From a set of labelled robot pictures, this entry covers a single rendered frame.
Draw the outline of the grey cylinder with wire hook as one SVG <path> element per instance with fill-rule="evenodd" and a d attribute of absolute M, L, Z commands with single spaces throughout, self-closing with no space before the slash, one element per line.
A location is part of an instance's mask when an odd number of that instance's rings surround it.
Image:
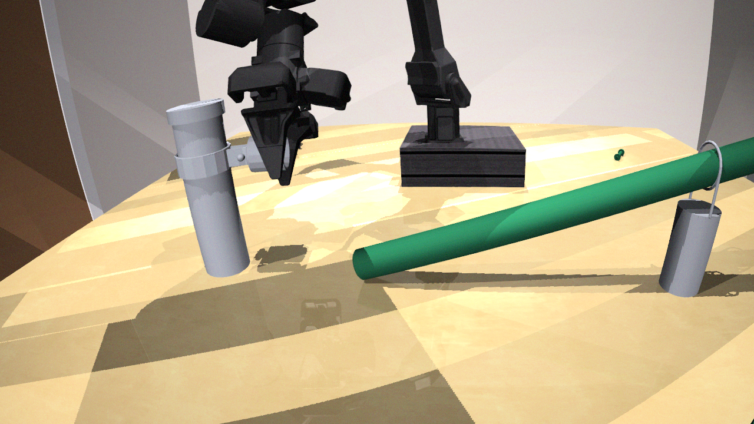
<path fill-rule="evenodd" d="M 689 199 L 677 202 L 670 243 L 658 282 L 663 290 L 675 296 L 691 297 L 699 292 L 722 215 L 715 205 L 723 167 L 720 148 L 715 142 L 706 141 L 698 153 L 708 143 L 714 145 L 719 156 L 718 177 L 713 186 L 703 188 L 706 191 L 715 189 L 713 203 L 691 199 L 693 192 L 689 193 Z"/>

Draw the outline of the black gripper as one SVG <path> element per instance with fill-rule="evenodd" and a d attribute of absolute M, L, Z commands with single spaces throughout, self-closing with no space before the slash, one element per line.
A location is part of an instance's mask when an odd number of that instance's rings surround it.
<path fill-rule="evenodd" d="M 281 186 L 290 185 L 300 143 L 318 137 L 318 123 L 306 107 L 300 82 L 293 72 L 307 68 L 304 52 L 295 45 L 268 45 L 252 57 L 251 64 L 238 67 L 228 77 L 228 95 L 241 104 L 244 92 L 250 92 L 254 107 L 243 108 L 242 116 L 272 180 Z M 300 96 L 295 95 L 296 91 Z M 290 142 L 290 167 L 285 163 L 286 136 Z"/>

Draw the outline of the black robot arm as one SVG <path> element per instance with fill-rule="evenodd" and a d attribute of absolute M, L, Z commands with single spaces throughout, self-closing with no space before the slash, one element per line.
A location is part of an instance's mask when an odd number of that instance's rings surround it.
<path fill-rule="evenodd" d="M 257 52 L 268 45 L 295 45 L 304 51 L 304 36 L 318 27 L 306 12 L 290 8 L 317 0 L 205 0 L 196 35 L 227 45 L 246 47 L 257 40 Z M 406 0 L 415 53 L 406 62 L 408 85 L 417 105 L 426 105 L 427 143 L 463 143 L 459 108 L 469 107 L 471 93 L 459 76 L 456 61 L 444 46 L 437 0 Z M 275 10 L 268 7 L 275 7 Z M 345 110 L 351 83 L 341 71 L 296 68 L 293 72 L 307 100 L 301 112 L 318 107 Z M 436 100 L 436 98 L 443 100 Z"/>

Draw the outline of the grey metal post with cap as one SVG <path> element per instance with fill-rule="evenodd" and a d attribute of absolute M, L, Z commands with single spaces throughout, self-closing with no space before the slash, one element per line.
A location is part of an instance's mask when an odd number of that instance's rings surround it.
<path fill-rule="evenodd" d="M 228 147 L 223 99 L 199 100 L 166 111 L 178 157 L 199 157 Z M 183 181 L 207 274 L 230 277 L 247 269 L 250 258 L 232 169 L 204 179 Z"/>

